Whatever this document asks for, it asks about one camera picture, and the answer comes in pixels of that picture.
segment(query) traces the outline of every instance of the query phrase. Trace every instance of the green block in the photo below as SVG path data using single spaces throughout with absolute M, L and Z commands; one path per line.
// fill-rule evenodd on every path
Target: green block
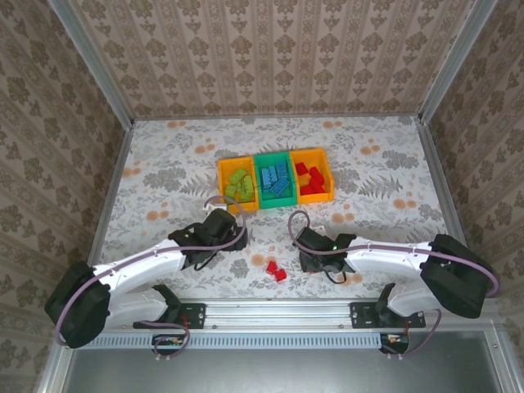
M 255 189 L 253 188 L 253 179 L 250 175 L 247 175 L 242 179 L 242 190 L 247 194 L 255 194 Z
M 235 193 L 237 192 L 237 187 L 236 186 L 227 186 L 226 187 L 226 197 L 229 197 L 231 199 L 235 199 Z
M 251 198 L 245 192 L 240 193 L 240 202 L 249 202 Z
M 236 184 L 240 182 L 240 179 L 243 178 L 246 174 L 247 172 L 244 169 L 240 168 L 237 170 L 237 172 L 231 175 L 231 177 L 229 178 L 229 182 L 231 182 L 231 184 Z

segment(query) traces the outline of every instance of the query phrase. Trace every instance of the wire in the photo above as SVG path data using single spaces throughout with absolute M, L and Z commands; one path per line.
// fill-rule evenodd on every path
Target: wire
M 144 325 L 151 326 L 151 327 L 154 327 L 154 328 L 175 328 L 175 329 L 181 329 L 181 330 L 184 330 L 184 332 L 186 333 L 186 335 L 184 337 L 185 340 L 184 340 L 183 344 L 180 346 L 180 348 L 178 348 L 176 350 L 176 352 L 174 352 L 171 355 L 161 355 L 158 352 L 158 345 L 162 341 L 172 340 L 173 337 L 168 337 L 168 336 L 157 337 L 157 340 L 155 341 L 155 346 L 153 347 L 153 352 L 156 355 L 156 359 L 157 360 L 158 359 L 167 359 L 167 360 L 169 360 L 170 358 L 174 358 L 175 356 L 179 356 L 182 352 L 184 352 L 184 350 L 187 347 L 187 344 L 189 344 L 189 339 L 191 338 L 191 333 L 189 332 L 189 329 L 187 327 L 185 327 L 185 326 L 178 325 L 177 323 L 159 323 L 159 322 L 149 322 L 149 321 L 140 321 L 140 323 L 143 323 Z
M 82 295 L 82 293 L 92 286 L 95 282 L 100 280 L 101 278 L 104 278 L 105 276 L 108 276 L 110 274 L 114 274 L 115 272 L 118 272 L 119 270 L 130 266 L 131 264 L 134 264 L 135 262 L 138 262 L 140 260 L 144 260 L 146 258 L 149 258 L 154 255 L 160 255 L 164 254 L 166 252 L 171 251 L 219 251 L 223 250 L 224 248 L 228 248 L 229 246 L 232 246 L 236 242 L 238 242 L 240 239 L 242 239 L 242 236 L 244 235 L 244 232 L 246 231 L 246 212 L 242 209 L 242 206 L 238 204 L 236 201 L 234 201 L 231 198 L 228 198 L 227 196 L 222 195 L 215 195 L 209 198 L 207 201 L 204 202 L 204 207 L 207 207 L 207 205 L 211 201 L 215 201 L 217 199 L 224 199 L 225 201 L 229 201 L 233 203 L 238 210 L 240 211 L 240 214 L 242 215 L 242 229 L 240 233 L 235 237 L 232 241 L 218 245 L 218 246 L 174 246 L 174 247 L 166 247 L 166 248 L 160 248 L 155 251 L 147 252 L 146 254 L 141 254 L 139 256 L 135 256 L 134 258 L 131 258 L 130 260 L 126 260 L 124 263 L 119 264 L 115 266 L 113 269 L 108 269 L 92 278 L 90 278 L 83 286 L 81 286 L 69 299 L 69 301 L 65 304 L 64 309 L 62 310 L 60 317 L 58 317 L 58 320 L 56 321 L 55 326 L 55 341 L 60 346 L 67 346 L 67 342 L 63 341 L 61 339 L 61 328 L 62 324 L 64 323 L 64 319 L 66 319 L 66 315 L 69 313 L 71 306 L 76 302 L 76 300 Z
M 485 274 L 490 280 L 493 286 L 491 287 L 491 290 L 486 293 L 486 297 L 493 296 L 497 291 L 499 290 L 499 280 L 497 280 L 497 277 L 494 276 L 492 272 L 490 272 L 488 269 L 484 268 L 483 266 L 480 266 L 479 264 L 475 264 L 474 262 L 471 262 L 470 260 L 465 260 L 464 258 L 459 258 L 454 255 L 448 255 L 444 254 L 442 252 L 436 252 L 436 251 L 429 251 L 429 250 L 423 250 L 420 248 L 411 248 L 406 246 L 381 246 L 378 244 L 369 244 L 369 245 L 362 245 L 362 246 L 350 246 L 347 248 L 339 248 L 337 250 L 331 250 L 331 251 L 316 251 L 312 250 L 306 246 L 302 246 L 297 240 L 295 235 L 293 235 L 293 231 L 291 230 L 291 222 L 293 220 L 293 217 L 295 217 L 298 214 L 303 214 L 307 220 L 307 227 L 311 224 L 311 220 L 309 219 L 308 214 L 303 210 L 296 210 L 289 216 L 289 220 L 287 221 L 287 231 L 289 232 L 289 236 L 291 237 L 293 243 L 299 247 L 301 250 L 306 251 L 313 255 L 335 255 L 340 254 L 347 251 L 357 251 L 357 250 L 385 250 L 385 251 L 397 251 L 397 252 L 407 252 L 407 253 L 414 253 L 414 254 L 424 254 L 429 256 L 435 256 L 437 258 L 441 258 L 443 260 L 449 260 L 453 262 L 457 262 L 459 264 L 465 264 L 466 266 L 469 266 L 470 268 L 473 268 L 475 270 L 478 270 L 479 272 Z
M 426 336 L 426 338 L 424 339 L 424 341 L 422 342 L 422 344 L 420 346 L 418 346 L 417 348 L 415 348 L 413 350 L 409 350 L 407 352 L 404 352 L 403 354 L 399 354 L 396 350 L 394 350 L 393 348 L 391 348 L 389 346 L 385 346 L 384 344 L 382 344 L 382 348 L 384 348 L 386 350 L 389 350 L 393 355 L 398 355 L 399 359 L 403 358 L 404 356 L 415 355 L 417 352 L 419 352 L 427 344 L 427 342 L 430 340 L 430 338 L 433 336 L 433 334 L 435 334 L 435 330 L 439 327 L 440 320 L 442 319 L 442 311 L 440 311 L 439 309 L 436 309 L 436 312 L 438 313 L 438 315 L 436 316 L 436 321 L 433 324 L 433 327 L 431 328 L 431 331 Z
M 205 260 L 204 262 L 202 262 L 200 266 L 198 266 L 198 264 L 195 264 L 194 265 L 195 271 L 200 272 L 203 268 L 205 268 L 209 264 L 209 262 L 211 262 L 211 260 L 215 257 L 217 252 L 218 251 L 212 252 L 209 258 Z
M 347 281 L 346 272 L 342 272 L 342 277 L 344 278 L 344 281 L 340 281 L 340 282 L 339 282 L 339 281 L 335 281 L 335 280 L 333 280 L 333 277 L 331 277 L 331 276 L 329 275 L 329 272 L 325 272 L 325 274 L 326 274 L 327 278 L 329 279 L 329 281 L 331 281 L 333 284 L 336 284 L 336 285 L 343 284 L 344 282 Z

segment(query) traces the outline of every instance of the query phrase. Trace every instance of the red lego brick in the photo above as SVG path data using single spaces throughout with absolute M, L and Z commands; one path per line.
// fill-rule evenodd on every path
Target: red lego brick
M 275 272 L 275 278 L 277 279 L 277 282 L 281 282 L 282 280 L 285 280 L 287 277 L 286 270 L 280 269 Z
M 301 195 L 314 194 L 314 189 L 310 185 L 300 187 L 300 194 Z
M 311 178 L 309 180 L 309 185 L 313 188 L 314 194 L 324 194 L 326 191 L 324 187 L 318 182 L 317 178 Z
M 265 271 L 268 272 L 269 274 L 275 274 L 277 269 L 278 269 L 277 263 L 274 260 L 272 260 L 271 262 L 269 262 L 268 268 Z
M 321 186 L 324 184 L 324 177 L 322 176 L 322 174 L 320 173 L 320 171 L 317 169 L 316 166 L 312 167 L 309 170 L 309 174 L 311 175 L 311 178 L 314 178 L 315 180 L 317 180 L 318 184 L 320 184 Z
M 302 176 L 303 174 L 308 173 L 308 168 L 307 166 L 305 166 L 303 162 L 299 162 L 298 164 L 295 164 L 295 168 L 296 168 L 296 174 L 298 174 L 299 176 Z

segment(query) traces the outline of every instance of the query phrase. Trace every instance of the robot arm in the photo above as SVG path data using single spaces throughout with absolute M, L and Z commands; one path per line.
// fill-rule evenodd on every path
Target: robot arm
M 216 209 L 203 223 L 174 231 L 168 239 L 135 255 L 92 268 L 85 263 L 74 264 L 65 272 L 44 309 L 57 324 L 73 295 L 87 281 L 105 273 L 82 291 L 67 311 L 60 334 L 70 348 L 88 344 L 104 328 L 126 324 L 140 328 L 139 321 L 175 323 L 181 303 L 168 287 L 155 285 L 146 291 L 137 291 L 138 288 L 165 277 L 167 273 L 189 267 L 199 270 L 219 249 L 243 249 L 247 244 L 245 230 L 234 244 L 220 247 L 239 237 L 241 231 L 242 227 L 237 226 L 232 215 L 226 210 Z
M 384 288 L 381 298 L 386 301 L 379 302 L 382 309 L 377 310 L 384 319 L 389 318 L 386 314 L 391 312 L 408 317 L 418 311 L 440 307 L 465 318 L 478 318 L 490 286 L 490 279 L 479 269 L 493 273 L 484 260 L 448 235 L 436 235 L 433 242 L 402 245 L 374 242 L 352 234 L 340 234 L 332 240 L 305 227 L 296 241 L 312 251 L 352 249 L 331 255 L 300 250 L 300 265 L 305 272 L 330 274 L 373 270 L 411 278 L 412 281 L 406 284 L 393 283 Z M 464 258 L 479 269 L 427 255 L 424 251 Z

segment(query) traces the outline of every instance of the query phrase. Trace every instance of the table surface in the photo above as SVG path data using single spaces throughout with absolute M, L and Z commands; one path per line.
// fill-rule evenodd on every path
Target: table surface
M 287 219 L 300 208 L 332 236 L 356 233 L 384 242 L 430 241 L 445 233 L 415 121 L 407 116 L 139 121 L 99 262 L 120 260 L 203 221 L 203 202 L 218 193 L 218 160 L 321 147 L 335 181 L 334 201 L 249 212 L 250 242 L 243 251 L 220 252 L 200 272 L 185 269 L 157 282 L 184 299 L 376 297 L 384 285 L 403 279 L 350 274 L 346 284 L 333 285 L 321 273 L 303 273 Z M 298 232 L 304 223 L 297 218 L 293 228 Z M 287 271 L 285 281 L 275 282 L 265 272 L 269 259 Z

